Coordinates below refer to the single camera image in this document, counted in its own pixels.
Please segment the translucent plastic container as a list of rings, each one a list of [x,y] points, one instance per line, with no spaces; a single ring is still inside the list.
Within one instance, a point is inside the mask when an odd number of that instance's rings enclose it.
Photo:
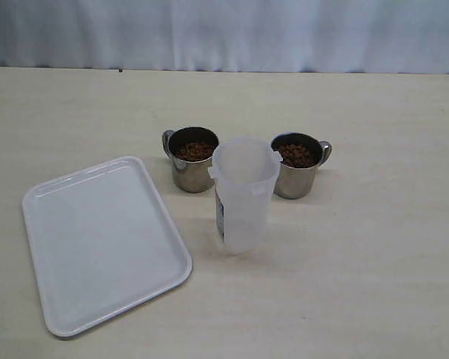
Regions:
[[[231,254],[253,250],[266,232],[281,155],[259,138],[235,138],[214,149],[208,168],[215,181],[216,226]]]

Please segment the white plastic tray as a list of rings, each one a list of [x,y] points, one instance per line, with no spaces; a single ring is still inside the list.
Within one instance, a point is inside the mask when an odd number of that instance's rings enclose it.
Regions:
[[[192,257],[144,163],[122,156],[22,199],[44,322],[80,335],[184,283]]]

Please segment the steel mug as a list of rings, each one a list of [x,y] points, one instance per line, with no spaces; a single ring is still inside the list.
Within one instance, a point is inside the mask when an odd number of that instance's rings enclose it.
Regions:
[[[271,148],[282,157],[274,193],[291,200],[303,198],[311,191],[318,168],[332,153],[328,141],[318,141],[299,132],[276,136]]]
[[[189,193],[210,189],[214,180],[209,175],[208,167],[218,145],[217,135],[204,127],[189,126],[177,131],[164,131],[162,146],[171,160],[174,184]]]

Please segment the white curtain backdrop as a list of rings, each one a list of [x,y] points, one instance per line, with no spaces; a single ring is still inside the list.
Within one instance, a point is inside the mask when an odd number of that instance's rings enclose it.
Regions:
[[[0,1],[0,66],[449,74],[449,1]]]

